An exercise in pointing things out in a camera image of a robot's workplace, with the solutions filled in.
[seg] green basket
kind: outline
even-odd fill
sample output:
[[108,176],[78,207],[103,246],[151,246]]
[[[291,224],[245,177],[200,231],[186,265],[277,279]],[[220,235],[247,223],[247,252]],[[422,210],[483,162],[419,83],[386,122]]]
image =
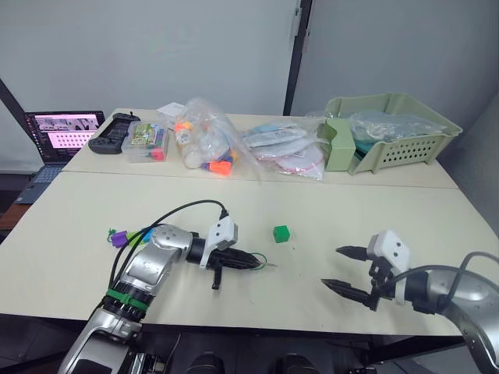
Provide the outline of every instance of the green basket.
[[445,126],[444,132],[441,134],[404,138],[392,143],[377,142],[364,157],[356,152],[349,166],[351,175],[368,170],[377,173],[381,168],[422,161],[431,164],[438,154],[462,132],[462,129],[455,123],[405,93],[336,97],[327,103],[325,111],[333,117],[339,118],[348,118],[360,111],[383,111],[393,115],[418,115]]

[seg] green cube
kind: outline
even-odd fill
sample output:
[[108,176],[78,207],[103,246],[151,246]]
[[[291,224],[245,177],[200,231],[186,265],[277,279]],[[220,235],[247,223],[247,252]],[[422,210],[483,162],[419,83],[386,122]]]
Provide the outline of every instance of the green cube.
[[287,242],[289,240],[289,236],[291,235],[289,233],[288,226],[276,226],[273,234],[276,243]]

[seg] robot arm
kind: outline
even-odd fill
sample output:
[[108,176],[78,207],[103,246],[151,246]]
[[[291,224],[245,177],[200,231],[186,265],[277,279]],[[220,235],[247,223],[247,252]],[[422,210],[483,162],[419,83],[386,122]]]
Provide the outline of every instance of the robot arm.
[[[393,231],[373,236],[367,248],[347,246],[337,251],[353,259],[372,260],[369,274],[373,287],[367,293],[340,280],[323,279],[332,291],[373,311],[380,298],[395,298],[400,305],[411,302],[417,312],[441,314],[459,328],[478,369],[483,374],[499,374],[499,288],[492,282],[478,274],[458,275],[450,270],[421,270],[403,280],[391,281],[407,271],[410,254]],[[449,299],[457,276],[458,286]]]
[[102,307],[90,317],[58,374],[124,372],[132,364],[132,346],[142,328],[140,321],[168,278],[173,263],[184,259],[200,263],[204,259],[201,265],[204,269],[212,268],[212,263],[217,268],[236,269],[261,264],[248,253],[230,249],[236,241],[237,226],[229,216],[212,226],[206,241],[170,224],[154,229],[149,243],[129,261],[114,287],[106,293]]

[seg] green band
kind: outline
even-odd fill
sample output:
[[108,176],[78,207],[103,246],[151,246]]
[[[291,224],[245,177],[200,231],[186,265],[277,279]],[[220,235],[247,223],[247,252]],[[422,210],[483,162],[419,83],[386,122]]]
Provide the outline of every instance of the green band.
[[136,300],[135,298],[132,298],[132,296],[130,296],[128,294],[122,294],[121,292],[117,292],[111,288],[109,288],[108,291],[106,292],[106,296],[110,296],[112,298],[115,298],[116,300],[118,300],[119,302],[121,302],[124,305],[134,306],[134,307],[142,310],[143,312],[147,312],[147,309],[149,308],[148,304],[140,302],[140,301]]

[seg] laptop keyboard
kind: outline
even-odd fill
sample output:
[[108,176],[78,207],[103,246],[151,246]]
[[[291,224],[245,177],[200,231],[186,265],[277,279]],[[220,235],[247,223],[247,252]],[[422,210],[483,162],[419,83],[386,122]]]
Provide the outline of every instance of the laptop keyboard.
[[54,180],[55,177],[57,177],[57,174],[62,170],[63,166],[61,167],[50,167],[50,168],[43,168],[40,173],[36,176],[36,178],[33,180],[34,183],[50,183]]

